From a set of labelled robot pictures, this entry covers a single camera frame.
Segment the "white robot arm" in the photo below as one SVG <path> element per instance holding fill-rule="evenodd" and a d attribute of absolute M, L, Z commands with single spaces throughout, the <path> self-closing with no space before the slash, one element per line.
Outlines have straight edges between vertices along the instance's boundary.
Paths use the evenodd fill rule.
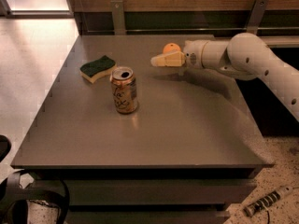
<path fill-rule="evenodd" d="M 241 80 L 260 79 L 299 120 L 299 70 L 283 62 L 260 37 L 241 33 L 228 41 L 187 40 L 168 44 L 151 58 L 159 67 L 210 69 Z"/>

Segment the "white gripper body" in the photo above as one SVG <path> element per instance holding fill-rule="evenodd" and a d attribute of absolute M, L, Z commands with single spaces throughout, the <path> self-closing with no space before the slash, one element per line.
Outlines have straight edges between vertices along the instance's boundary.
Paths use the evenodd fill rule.
<path fill-rule="evenodd" d="M 203 69 L 203 52 L 208 40 L 186 40 L 183 53 L 186 57 L 186 64 L 189 67 Z"/>

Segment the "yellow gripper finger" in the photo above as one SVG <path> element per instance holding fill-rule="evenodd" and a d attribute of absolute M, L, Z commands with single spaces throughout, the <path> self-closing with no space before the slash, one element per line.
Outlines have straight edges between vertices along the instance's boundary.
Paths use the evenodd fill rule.
<path fill-rule="evenodd" d="M 181 67 L 185 64 L 185 55 L 181 51 L 171 50 L 152 57 L 150 63 L 156 67 Z"/>

